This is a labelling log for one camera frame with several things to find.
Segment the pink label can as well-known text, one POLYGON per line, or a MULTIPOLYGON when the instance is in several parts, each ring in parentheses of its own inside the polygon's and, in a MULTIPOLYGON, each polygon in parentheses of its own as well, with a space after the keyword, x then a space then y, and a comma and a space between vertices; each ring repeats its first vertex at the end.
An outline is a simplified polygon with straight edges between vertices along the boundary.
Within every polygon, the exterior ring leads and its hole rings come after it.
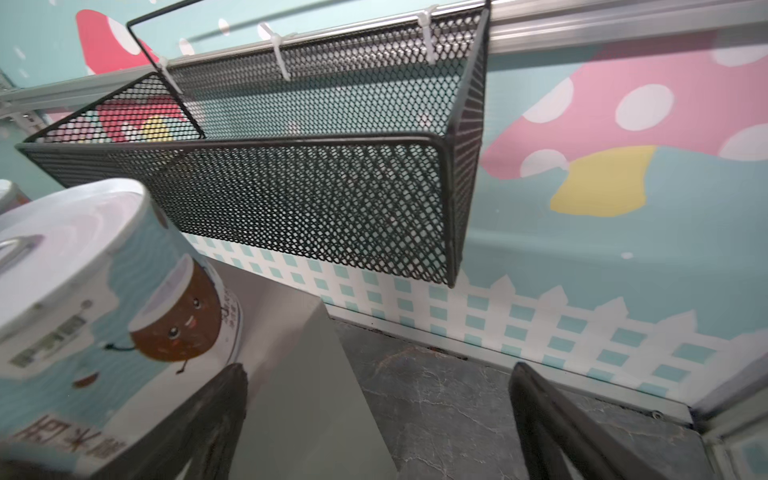
POLYGON ((0 180, 0 214, 3 215, 13 209, 30 202, 30 198, 19 186, 7 179, 0 180))

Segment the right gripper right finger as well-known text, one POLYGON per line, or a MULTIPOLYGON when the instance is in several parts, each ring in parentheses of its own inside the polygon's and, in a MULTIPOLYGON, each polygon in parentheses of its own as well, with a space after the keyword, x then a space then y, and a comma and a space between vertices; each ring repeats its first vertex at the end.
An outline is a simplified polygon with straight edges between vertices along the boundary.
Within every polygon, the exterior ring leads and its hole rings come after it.
POLYGON ((531 366, 519 362, 509 396, 528 475, 570 479, 571 462, 584 479, 662 479, 531 366))

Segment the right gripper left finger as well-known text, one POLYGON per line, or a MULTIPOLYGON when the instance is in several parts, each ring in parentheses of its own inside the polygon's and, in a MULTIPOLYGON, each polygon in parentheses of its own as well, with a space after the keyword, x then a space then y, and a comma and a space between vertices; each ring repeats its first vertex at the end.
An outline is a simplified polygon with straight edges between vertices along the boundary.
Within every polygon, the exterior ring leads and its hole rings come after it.
POLYGON ((247 375, 227 366, 94 479, 226 479, 246 417, 247 375))

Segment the blue label can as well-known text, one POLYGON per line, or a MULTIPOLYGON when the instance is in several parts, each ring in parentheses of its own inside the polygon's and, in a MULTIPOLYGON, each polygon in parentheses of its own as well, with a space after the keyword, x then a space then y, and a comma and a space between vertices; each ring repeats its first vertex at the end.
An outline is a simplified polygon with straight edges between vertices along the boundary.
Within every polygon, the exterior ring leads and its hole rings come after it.
POLYGON ((1 217, 1 457, 105 467, 237 355, 240 303, 131 179, 1 217))

